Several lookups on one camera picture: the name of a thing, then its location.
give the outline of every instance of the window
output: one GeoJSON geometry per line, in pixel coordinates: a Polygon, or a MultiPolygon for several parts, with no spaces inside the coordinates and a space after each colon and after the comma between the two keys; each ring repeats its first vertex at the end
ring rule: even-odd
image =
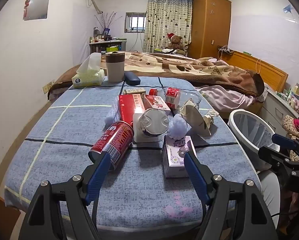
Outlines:
{"type": "Polygon", "coordinates": [[[125,33],[145,32],[146,13],[126,13],[125,33]]]}

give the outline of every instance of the pink cloth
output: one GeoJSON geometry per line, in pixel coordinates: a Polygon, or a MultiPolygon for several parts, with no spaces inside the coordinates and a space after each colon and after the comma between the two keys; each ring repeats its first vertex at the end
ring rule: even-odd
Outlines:
{"type": "Polygon", "coordinates": [[[197,90],[218,112],[246,109],[254,100],[253,96],[245,96],[233,90],[226,90],[221,86],[204,86],[197,90]]]}

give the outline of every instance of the white wall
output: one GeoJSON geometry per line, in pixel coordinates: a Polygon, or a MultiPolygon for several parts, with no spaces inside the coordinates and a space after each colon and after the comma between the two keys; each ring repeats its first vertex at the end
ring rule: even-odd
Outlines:
{"type": "Polygon", "coordinates": [[[97,2],[97,4],[99,4],[100,10],[104,11],[105,14],[108,13],[108,16],[112,12],[117,12],[114,20],[122,16],[120,19],[113,22],[110,27],[109,34],[116,38],[126,38],[126,51],[130,51],[132,49],[136,42],[136,38],[137,42],[133,48],[133,51],[143,51],[142,43],[144,40],[144,33],[124,33],[124,22],[127,12],[146,12],[147,2],[148,0],[98,0],[97,2]]]}
{"type": "Polygon", "coordinates": [[[42,87],[81,63],[96,25],[87,0],[49,0],[47,19],[23,21],[25,0],[0,11],[0,163],[47,102],[42,87]]]}
{"type": "Polygon", "coordinates": [[[299,83],[299,23],[283,8],[288,0],[230,0],[232,19],[229,48],[247,51],[288,73],[299,83]]]}

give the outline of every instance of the red santa hat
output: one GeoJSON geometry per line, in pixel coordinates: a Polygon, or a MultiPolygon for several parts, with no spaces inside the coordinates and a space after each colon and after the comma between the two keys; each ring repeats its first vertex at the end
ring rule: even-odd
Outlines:
{"type": "Polygon", "coordinates": [[[174,33],[168,33],[168,39],[171,40],[174,36],[176,36],[174,33]]]}

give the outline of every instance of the floral fabric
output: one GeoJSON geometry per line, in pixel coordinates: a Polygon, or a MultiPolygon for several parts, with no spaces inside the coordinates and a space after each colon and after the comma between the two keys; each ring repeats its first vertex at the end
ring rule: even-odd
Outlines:
{"type": "Polygon", "coordinates": [[[191,42],[193,0],[148,0],[144,52],[165,49],[170,42],[168,33],[183,38],[186,46],[191,42]]]}

